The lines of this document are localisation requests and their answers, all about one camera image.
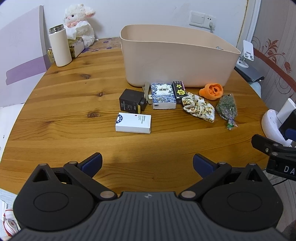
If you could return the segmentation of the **beige plastic storage basket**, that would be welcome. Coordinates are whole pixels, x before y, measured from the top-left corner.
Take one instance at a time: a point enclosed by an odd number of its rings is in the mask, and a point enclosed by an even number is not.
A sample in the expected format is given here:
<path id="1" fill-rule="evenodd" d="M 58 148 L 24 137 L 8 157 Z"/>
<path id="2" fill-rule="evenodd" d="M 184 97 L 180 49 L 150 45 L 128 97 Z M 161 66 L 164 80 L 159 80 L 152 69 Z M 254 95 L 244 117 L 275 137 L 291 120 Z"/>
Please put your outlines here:
<path id="1" fill-rule="evenodd" d="M 241 52 L 213 33 L 168 25 L 127 25 L 120 32 L 126 80 L 133 86 L 181 81 L 224 86 Z"/>

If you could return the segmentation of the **white appliance base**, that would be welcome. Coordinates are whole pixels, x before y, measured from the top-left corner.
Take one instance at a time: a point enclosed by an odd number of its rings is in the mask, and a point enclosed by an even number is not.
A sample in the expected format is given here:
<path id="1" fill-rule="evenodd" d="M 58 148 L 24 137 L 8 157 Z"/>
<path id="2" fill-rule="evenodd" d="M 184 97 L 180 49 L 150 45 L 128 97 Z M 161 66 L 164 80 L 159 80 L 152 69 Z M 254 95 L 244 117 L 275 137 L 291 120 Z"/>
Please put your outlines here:
<path id="1" fill-rule="evenodd" d="M 295 141 L 285 139 L 280 132 L 280 127 L 284 121 L 295 110 L 295 103 L 288 98 L 279 112 L 269 109 L 262 117 L 261 127 L 265 136 L 275 142 L 282 144 L 284 147 L 295 147 Z"/>

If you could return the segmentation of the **orange cloth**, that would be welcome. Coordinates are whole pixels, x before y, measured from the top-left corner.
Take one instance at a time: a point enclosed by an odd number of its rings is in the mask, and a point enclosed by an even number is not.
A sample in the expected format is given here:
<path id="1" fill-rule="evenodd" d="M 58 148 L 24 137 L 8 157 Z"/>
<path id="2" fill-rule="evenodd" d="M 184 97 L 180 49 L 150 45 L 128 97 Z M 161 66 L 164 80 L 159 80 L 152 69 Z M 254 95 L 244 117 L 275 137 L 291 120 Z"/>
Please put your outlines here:
<path id="1" fill-rule="evenodd" d="M 223 87 L 218 83 L 206 84 L 204 88 L 199 90 L 199 95 L 208 100 L 217 100 L 221 98 L 223 94 Z"/>

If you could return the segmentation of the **black small box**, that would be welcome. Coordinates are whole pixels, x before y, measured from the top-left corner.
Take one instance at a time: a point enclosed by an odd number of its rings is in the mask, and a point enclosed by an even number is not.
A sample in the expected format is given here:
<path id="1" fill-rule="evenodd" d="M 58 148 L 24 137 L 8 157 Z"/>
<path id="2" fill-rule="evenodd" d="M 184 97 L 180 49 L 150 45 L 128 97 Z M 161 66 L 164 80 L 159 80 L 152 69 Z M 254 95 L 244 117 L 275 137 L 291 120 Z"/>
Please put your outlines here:
<path id="1" fill-rule="evenodd" d="M 140 114 L 147 106 L 144 93 L 132 89 L 125 89 L 119 98 L 120 110 L 128 113 Z"/>

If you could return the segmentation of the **floral white yellow scrunchie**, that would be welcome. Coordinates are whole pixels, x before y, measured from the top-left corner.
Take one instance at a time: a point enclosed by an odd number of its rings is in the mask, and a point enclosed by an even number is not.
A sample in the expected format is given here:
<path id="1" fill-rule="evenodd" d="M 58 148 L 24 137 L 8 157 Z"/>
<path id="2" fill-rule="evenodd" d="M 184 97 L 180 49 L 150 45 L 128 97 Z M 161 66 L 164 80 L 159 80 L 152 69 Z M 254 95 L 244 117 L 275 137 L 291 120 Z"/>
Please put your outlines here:
<path id="1" fill-rule="evenodd" d="M 194 117 L 213 123 L 215 121 L 215 108 L 208 101 L 196 94 L 187 92 L 182 98 L 183 109 Z"/>

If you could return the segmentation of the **red white headphones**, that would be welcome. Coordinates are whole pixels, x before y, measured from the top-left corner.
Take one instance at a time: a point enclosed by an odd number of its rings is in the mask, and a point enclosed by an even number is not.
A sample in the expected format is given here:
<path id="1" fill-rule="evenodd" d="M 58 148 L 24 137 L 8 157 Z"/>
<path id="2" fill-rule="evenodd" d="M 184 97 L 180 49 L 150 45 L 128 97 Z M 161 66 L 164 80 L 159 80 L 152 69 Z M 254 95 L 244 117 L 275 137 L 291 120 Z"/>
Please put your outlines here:
<path id="1" fill-rule="evenodd" d="M 6 209 L 3 213 L 3 226 L 6 234 L 9 237 L 14 236 L 20 231 L 20 226 L 15 218 L 12 209 Z"/>

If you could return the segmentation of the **white plush lamb toy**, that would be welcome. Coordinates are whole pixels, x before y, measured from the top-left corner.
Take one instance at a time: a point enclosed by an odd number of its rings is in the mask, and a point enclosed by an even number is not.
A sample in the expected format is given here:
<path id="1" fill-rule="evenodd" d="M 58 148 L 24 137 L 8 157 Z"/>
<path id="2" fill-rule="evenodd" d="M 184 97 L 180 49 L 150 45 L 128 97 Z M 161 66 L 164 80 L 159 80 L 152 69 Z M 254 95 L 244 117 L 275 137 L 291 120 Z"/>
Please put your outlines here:
<path id="1" fill-rule="evenodd" d="M 82 38 L 84 47 L 88 48 L 95 41 L 93 27 L 88 18 L 95 15 L 95 10 L 84 4 L 73 4 L 65 10 L 64 27 L 68 40 Z"/>

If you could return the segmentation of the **white box blue logo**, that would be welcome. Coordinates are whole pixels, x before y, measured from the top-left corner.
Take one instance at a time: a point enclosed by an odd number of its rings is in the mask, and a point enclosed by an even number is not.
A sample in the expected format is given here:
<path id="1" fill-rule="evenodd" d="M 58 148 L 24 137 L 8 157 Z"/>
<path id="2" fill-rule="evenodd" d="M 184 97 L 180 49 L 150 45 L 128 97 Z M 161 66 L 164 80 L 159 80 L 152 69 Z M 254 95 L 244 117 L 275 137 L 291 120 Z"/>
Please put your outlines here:
<path id="1" fill-rule="evenodd" d="M 151 115 L 135 113 L 118 113 L 115 123 L 117 132 L 151 133 Z"/>

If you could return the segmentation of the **dried lavender sachet bag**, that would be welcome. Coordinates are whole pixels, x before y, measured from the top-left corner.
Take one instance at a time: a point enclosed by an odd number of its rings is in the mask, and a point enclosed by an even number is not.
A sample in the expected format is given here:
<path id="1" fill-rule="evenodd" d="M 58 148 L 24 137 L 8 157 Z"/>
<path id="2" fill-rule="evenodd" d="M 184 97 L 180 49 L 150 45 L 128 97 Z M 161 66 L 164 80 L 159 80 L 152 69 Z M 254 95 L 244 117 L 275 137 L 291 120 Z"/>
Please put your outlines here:
<path id="1" fill-rule="evenodd" d="M 216 106 L 216 110 L 220 117 L 227 121 L 226 127 L 228 130 L 232 130 L 237 126 L 235 118 L 238 113 L 233 94 L 223 95 Z"/>

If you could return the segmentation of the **purple white board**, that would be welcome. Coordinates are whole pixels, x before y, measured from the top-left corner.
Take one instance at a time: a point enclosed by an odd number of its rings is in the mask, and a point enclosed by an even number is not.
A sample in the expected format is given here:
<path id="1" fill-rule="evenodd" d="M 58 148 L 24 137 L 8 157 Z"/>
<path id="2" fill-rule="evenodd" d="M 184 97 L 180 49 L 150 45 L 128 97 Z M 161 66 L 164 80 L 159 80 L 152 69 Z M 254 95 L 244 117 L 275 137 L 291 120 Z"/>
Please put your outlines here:
<path id="1" fill-rule="evenodd" d="M 38 6 L 1 29 L 1 107 L 25 103 L 50 65 Z"/>

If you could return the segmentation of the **tissue box with tissue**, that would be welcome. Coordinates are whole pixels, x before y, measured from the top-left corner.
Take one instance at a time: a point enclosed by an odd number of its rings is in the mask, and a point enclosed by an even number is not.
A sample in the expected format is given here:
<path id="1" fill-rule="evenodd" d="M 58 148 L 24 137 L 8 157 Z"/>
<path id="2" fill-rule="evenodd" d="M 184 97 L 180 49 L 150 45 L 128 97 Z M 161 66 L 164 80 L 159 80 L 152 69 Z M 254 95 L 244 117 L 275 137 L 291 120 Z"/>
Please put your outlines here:
<path id="1" fill-rule="evenodd" d="M 85 49 L 82 35 L 87 32 L 88 26 L 89 24 L 86 21 L 80 21 L 76 26 L 70 28 L 64 24 L 72 58 L 77 58 Z"/>

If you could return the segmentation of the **black box yellow stars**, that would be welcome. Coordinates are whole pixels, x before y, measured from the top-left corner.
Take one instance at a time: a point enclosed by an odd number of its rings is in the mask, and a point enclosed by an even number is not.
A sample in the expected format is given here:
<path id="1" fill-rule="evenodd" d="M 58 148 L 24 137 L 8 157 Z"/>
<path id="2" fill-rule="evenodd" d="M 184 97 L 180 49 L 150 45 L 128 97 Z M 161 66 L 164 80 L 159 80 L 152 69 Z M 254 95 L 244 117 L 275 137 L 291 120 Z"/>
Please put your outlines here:
<path id="1" fill-rule="evenodd" d="M 173 81 L 172 87 L 177 104 L 182 104 L 182 98 L 187 96 L 185 86 L 182 81 Z"/>

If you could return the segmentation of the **blue white patterned tissue pack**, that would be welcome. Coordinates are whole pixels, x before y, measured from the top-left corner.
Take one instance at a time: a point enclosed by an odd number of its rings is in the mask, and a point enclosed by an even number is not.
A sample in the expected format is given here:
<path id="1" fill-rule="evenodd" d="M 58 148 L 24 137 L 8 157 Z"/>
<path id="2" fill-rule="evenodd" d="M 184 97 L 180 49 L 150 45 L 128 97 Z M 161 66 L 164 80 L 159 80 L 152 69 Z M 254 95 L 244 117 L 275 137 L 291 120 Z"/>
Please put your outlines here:
<path id="1" fill-rule="evenodd" d="M 175 109 L 177 102 L 173 87 L 169 83 L 152 83 L 152 108 L 153 109 Z"/>

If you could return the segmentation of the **beige hair clip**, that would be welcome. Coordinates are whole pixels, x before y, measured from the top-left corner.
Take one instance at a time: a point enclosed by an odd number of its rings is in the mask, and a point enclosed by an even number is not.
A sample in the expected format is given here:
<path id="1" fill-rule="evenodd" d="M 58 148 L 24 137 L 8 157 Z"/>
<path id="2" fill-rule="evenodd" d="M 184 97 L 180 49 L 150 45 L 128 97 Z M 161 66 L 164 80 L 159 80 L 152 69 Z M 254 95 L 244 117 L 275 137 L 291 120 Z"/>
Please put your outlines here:
<path id="1" fill-rule="evenodd" d="M 144 98 L 146 99 L 147 103 L 149 105 L 152 105 L 152 96 L 149 93 L 150 92 L 150 87 L 151 87 L 151 84 L 146 82 L 144 84 L 144 86 L 142 87 L 142 90 L 144 91 Z"/>

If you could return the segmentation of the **cream thermos bottle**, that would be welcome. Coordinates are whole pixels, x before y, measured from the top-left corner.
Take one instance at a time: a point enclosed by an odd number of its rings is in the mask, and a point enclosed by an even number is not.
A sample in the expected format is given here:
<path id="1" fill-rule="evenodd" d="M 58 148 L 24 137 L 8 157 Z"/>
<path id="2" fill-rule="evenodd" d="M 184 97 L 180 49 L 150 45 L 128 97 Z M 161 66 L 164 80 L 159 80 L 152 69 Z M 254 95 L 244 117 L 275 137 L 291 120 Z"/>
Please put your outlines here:
<path id="1" fill-rule="evenodd" d="M 58 67 L 68 65 L 72 61 L 72 57 L 63 24 L 49 29 L 49 41 L 56 65 Z"/>

